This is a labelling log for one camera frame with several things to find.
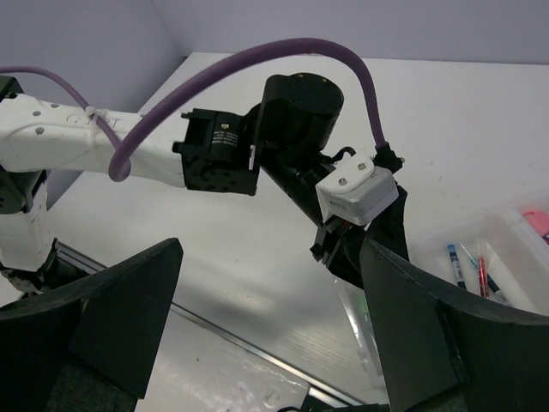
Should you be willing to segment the dark blue gel pen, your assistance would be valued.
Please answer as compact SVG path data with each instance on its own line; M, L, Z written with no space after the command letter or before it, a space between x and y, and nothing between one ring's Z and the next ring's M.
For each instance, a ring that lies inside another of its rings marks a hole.
M455 276L456 284L459 288L467 289L463 274L462 274L462 268L460 265L459 258L457 256L457 252L455 249L454 244L448 244L447 245L447 252L449 254L449 260L451 263L451 267Z

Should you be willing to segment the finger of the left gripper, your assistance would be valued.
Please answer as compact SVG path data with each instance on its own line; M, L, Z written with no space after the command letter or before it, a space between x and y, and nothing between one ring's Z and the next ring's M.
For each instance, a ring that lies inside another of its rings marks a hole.
M325 266L328 271L357 288L363 288L364 283L360 270L357 265L352 262L346 248L345 235L346 229L335 229L329 235L329 245L327 246Z

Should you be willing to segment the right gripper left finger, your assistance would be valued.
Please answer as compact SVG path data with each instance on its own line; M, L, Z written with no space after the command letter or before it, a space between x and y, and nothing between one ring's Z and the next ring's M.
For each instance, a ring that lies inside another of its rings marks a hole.
M148 383L184 251L165 239L1 309L3 411L133 411Z

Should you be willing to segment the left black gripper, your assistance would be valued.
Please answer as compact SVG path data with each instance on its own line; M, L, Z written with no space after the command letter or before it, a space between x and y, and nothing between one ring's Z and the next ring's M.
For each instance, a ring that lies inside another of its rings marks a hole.
M311 253L324 265L329 235L335 229L350 228L341 218L323 221L316 192L316 184L335 170L337 162L356 154L348 146L333 155L322 153L343 102L339 87L319 75L274 75L265 83L261 103L247 115L262 144L261 168L317 226ZM408 193L400 185L396 189L398 198L372 221L366 233L408 261L404 227Z

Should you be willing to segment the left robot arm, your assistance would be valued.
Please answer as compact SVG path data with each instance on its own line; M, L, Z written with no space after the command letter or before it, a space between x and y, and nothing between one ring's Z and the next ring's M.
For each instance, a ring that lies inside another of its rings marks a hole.
M343 106L341 90L309 73L274 75L262 101L244 115L196 109L155 129L131 174L190 191L252 196L266 173L316 225L313 257L354 286L362 278L352 237L365 232L396 255L408 255L407 193L395 182L402 160L388 144L374 156L323 151ZM114 152L104 125L127 133L139 116L96 113L24 94L1 80L1 272L19 291L38 294L84 277L61 262L46 224L47 177L53 170L105 173Z

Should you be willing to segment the red gel pen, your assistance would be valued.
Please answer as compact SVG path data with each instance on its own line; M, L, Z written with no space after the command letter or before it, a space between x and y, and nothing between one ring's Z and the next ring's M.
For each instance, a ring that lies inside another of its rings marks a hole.
M490 287L488 282L488 274L486 271L485 259L482 256L478 256L477 266L479 275L480 296L483 298L488 298L490 296Z

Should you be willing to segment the light blue gel pen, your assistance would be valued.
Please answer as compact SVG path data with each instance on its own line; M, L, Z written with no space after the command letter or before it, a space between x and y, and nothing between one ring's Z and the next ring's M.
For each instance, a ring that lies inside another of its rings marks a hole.
M461 248L468 256L468 259L472 266L478 272L480 296L483 298L490 298L491 296L493 296L498 303L504 306L510 306L510 302L507 300L504 292L488 273L487 264L484 257L480 254L474 257L464 244L461 244Z

